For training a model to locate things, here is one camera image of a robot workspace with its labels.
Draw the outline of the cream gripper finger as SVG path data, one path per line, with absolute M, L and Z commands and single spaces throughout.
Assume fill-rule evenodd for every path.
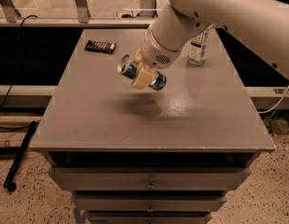
M 133 80 L 131 86 L 134 89 L 142 90 L 153 83 L 153 81 L 158 77 L 158 74 L 149 74 L 148 72 L 142 72 L 140 75 Z

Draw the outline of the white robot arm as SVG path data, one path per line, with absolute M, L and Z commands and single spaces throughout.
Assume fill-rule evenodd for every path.
M 289 5 L 276 0 L 168 0 L 136 53 L 135 89 L 153 84 L 209 25 L 226 30 L 289 79 Z

